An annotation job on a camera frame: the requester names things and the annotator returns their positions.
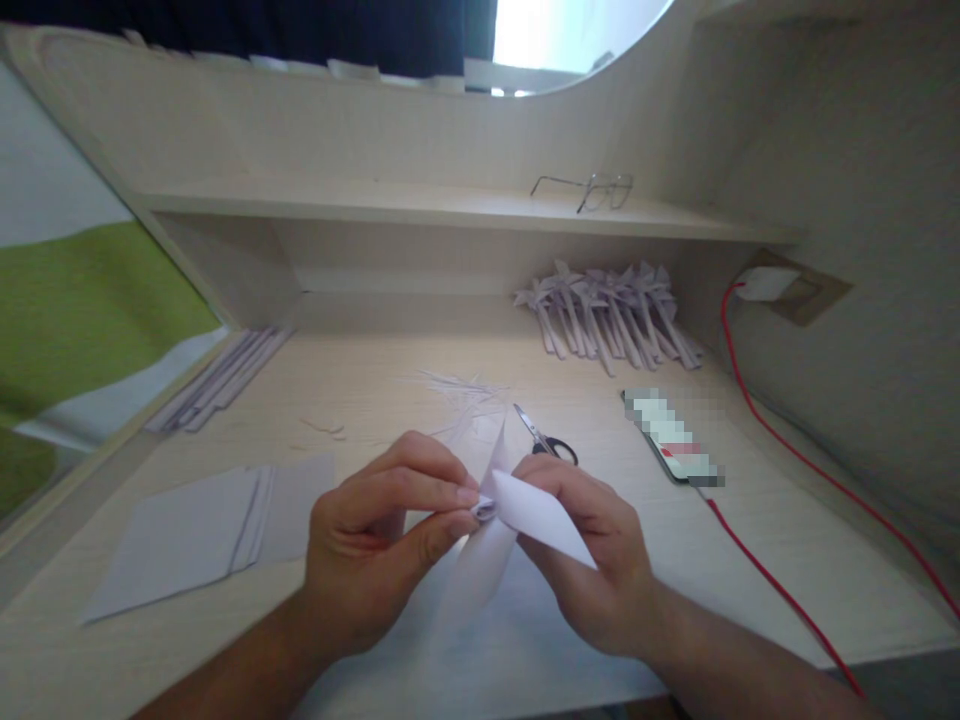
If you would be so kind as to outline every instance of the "hand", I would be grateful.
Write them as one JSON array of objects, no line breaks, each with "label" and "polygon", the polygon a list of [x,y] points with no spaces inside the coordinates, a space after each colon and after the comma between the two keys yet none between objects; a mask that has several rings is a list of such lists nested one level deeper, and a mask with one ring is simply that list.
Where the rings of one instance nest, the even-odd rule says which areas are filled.
[{"label": "hand", "polygon": [[532,538],[519,537],[570,627],[609,655],[649,661],[665,649],[671,641],[670,605],[650,569],[636,510],[606,483],[546,454],[528,455],[513,475],[560,501],[600,570],[598,576]]},{"label": "hand", "polygon": [[[297,603],[327,662],[372,648],[427,571],[478,529],[477,487],[447,448],[408,432],[317,500]],[[403,535],[407,510],[434,514]]]}]

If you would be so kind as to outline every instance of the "fingernail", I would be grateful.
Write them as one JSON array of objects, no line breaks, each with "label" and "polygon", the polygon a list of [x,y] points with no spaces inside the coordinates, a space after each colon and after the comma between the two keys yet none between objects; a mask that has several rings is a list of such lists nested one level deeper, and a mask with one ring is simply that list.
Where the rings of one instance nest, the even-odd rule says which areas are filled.
[{"label": "fingernail", "polygon": [[466,517],[455,518],[447,527],[447,532],[454,540],[459,540],[479,529],[480,523],[472,515],[467,515]]},{"label": "fingernail", "polygon": [[472,507],[480,502],[480,493],[473,488],[457,488],[457,500],[461,505]]}]

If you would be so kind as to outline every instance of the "white plug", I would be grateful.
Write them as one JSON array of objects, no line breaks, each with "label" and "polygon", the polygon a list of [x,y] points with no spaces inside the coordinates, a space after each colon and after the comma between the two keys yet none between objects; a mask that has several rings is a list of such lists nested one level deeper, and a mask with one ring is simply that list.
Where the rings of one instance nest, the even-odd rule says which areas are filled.
[{"label": "white plug", "polygon": [[794,280],[800,277],[799,270],[785,267],[755,267],[744,270],[736,282],[744,283],[736,290],[737,296],[755,302],[779,300]]}]

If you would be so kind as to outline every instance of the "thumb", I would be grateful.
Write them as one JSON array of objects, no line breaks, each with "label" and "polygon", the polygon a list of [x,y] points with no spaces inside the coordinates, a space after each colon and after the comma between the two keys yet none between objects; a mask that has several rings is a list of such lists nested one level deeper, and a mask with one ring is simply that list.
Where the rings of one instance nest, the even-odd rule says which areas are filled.
[{"label": "thumb", "polygon": [[387,572],[394,575],[409,595],[457,540],[479,527],[479,521],[469,510],[434,513],[417,523],[385,553]]}]

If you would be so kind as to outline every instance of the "dark curtain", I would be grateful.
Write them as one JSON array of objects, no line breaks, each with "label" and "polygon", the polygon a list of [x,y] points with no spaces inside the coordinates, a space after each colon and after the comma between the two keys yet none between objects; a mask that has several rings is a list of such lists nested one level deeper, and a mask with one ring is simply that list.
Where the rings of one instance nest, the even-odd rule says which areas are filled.
[{"label": "dark curtain", "polygon": [[466,1],[0,0],[0,20],[134,31],[149,45],[188,53],[336,59],[429,78],[463,76]]},{"label": "dark curtain", "polygon": [[464,54],[477,60],[493,61],[497,0],[466,0],[464,15]]}]

